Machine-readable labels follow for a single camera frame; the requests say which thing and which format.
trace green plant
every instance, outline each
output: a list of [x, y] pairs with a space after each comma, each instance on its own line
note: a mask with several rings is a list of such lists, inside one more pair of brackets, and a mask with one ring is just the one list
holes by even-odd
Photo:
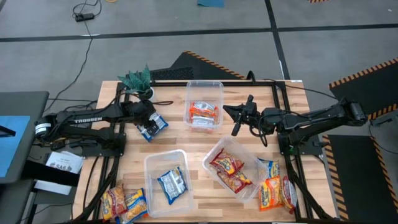
[[150, 71], [148, 65], [145, 65], [145, 69], [141, 74], [137, 71], [132, 73], [129, 71], [128, 77], [120, 77], [119, 80], [122, 81], [126, 86], [130, 88], [128, 93], [138, 93], [139, 96], [151, 96], [152, 90], [150, 89]]

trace white paper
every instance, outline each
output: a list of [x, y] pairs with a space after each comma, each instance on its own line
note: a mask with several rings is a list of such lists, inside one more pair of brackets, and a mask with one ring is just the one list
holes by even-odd
[[[52, 152], [45, 165], [77, 174], [83, 165], [83, 158], [67, 151]], [[38, 180], [36, 182], [35, 188], [64, 195], [68, 195], [70, 189], [72, 189], [71, 186], [56, 184], [43, 180]]]

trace black table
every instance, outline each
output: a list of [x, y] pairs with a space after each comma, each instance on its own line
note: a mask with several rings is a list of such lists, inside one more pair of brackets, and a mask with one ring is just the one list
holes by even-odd
[[0, 93], [0, 116], [30, 116], [10, 168], [5, 177], [0, 177], [2, 223], [17, 223], [24, 212], [34, 180], [20, 177], [34, 141], [34, 123], [42, 116], [48, 97], [46, 91]]

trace plastic bin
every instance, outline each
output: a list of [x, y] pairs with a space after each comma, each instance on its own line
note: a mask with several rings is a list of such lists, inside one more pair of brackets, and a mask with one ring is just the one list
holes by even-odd
[[[243, 171], [246, 177], [252, 181], [251, 185], [245, 186], [245, 188], [243, 188], [237, 194], [234, 193], [226, 184], [224, 184], [223, 180], [218, 177], [217, 170], [213, 165], [210, 164], [210, 162], [222, 149], [244, 162], [241, 171]], [[223, 137], [218, 141], [217, 145], [203, 158], [202, 166], [207, 173], [212, 176], [212, 178], [217, 180], [225, 189], [229, 190], [231, 194], [233, 194], [236, 199], [242, 203], [250, 201], [250, 199], [258, 194], [261, 184], [265, 181], [269, 174], [267, 167], [260, 160], [258, 160], [252, 153], [237, 143], [230, 136]]]
[[[157, 179], [177, 166], [180, 167], [187, 190], [175, 199], [173, 204], [169, 205]], [[194, 208], [187, 154], [183, 150], [177, 149], [147, 156], [144, 160], [144, 171], [145, 194], [148, 213], [151, 217], [166, 217], [174, 213], [184, 213]]]
[[[184, 123], [193, 130], [213, 130], [223, 124], [223, 91], [221, 82], [192, 80], [187, 83], [187, 95], [185, 97]], [[195, 101], [204, 101], [218, 107], [216, 121], [213, 125], [197, 125], [190, 121], [190, 104]]]

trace wooden table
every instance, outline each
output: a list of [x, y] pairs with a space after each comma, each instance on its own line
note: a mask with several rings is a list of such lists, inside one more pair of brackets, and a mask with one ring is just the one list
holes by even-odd
[[[302, 83], [289, 85], [301, 86]], [[116, 81], [103, 82], [99, 93], [97, 108], [106, 106], [116, 92]], [[294, 215], [288, 213], [286, 208], [275, 208], [265, 212], [259, 212], [259, 199], [255, 197], [249, 203], [239, 203], [233, 195], [224, 189], [217, 181], [213, 180], [202, 168], [203, 157], [223, 136], [229, 136], [233, 129], [233, 120], [224, 112], [222, 127], [212, 134], [190, 132], [183, 122], [185, 101], [185, 87], [155, 87], [156, 101], [173, 100], [170, 106], [155, 106], [169, 123], [169, 127], [148, 143], [138, 132], [133, 124], [127, 124], [125, 132], [127, 143], [124, 155], [120, 158], [118, 180], [123, 180], [127, 192], [145, 186], [144, 182], [144, 158], [152, 153], [165, 152], [173, 149], [183, 149], [187, 153], [188, 166], [192, 187], [194, 191], [195, 209], [188, 214], [174, 215], [167, 218], [145, 218], [140, 222], [271, 222], [294, 221]], [[290, 109], [298, 113], [309, 111], [307, 97], [303, 90], [287, 88]], [[258, 110], [266, 107], [274, 107], [272, 90], [268, 86], [225, 86], [224, 104], [240, 105], [245, 103], [248, 95], [254, 96]], [[281, 107], [282, 96], [279, 94]], [[93, 128], [109, 126], [109, 123], [99, 122]], [[286, 175], [284, 158], [279, 154], [279, 145], [276, 135], [267, 136], [268, 147], [265, 148], [261, 140], [252, 136], [248, 126], [243, 125], [235, 140], [258, 157], [267, 160], [279, 161], [281, 175]], [[93, 176], [88, 187], [86, 204], [90, 202], [97, 191], [100, 179], [103, 158], [99, 158], [93, 171]], [[302, 156], [303, 169], [309, 191], [325, 211], [335, 216], [335, 208], [330, 193], [323, 164], [314, 156]], [[73, 214], [79, 215], [82, 211], [83, 197], [87, 185], [88, 176], [93, 165], [94, 158], [87, 158], [81, 170]], [[298, 192], [301, 202], [302, 217], [305, 217], [305, 207], [302, 196]]]

